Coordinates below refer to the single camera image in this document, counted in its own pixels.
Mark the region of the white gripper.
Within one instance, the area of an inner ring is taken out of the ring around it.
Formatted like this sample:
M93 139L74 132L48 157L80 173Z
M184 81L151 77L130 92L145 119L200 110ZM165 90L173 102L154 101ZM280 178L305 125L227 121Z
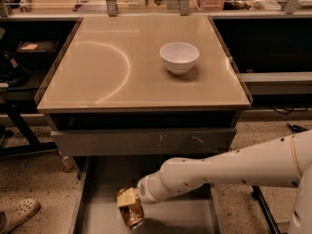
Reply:
M149 188L150 175L142 178L136 186L122 190L120 194L116 197L117 205L119 207L126 207L141 201L142 204L152 205L158 203L158 199L155 198Z

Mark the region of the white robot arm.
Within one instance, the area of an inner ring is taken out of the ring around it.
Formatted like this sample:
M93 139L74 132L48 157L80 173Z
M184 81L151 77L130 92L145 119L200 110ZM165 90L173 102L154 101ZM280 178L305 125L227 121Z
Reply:
M298 189L288 234L312 234L312 131L203 159L171 158L136 187L116 194L119 209L157 204L206 183Z

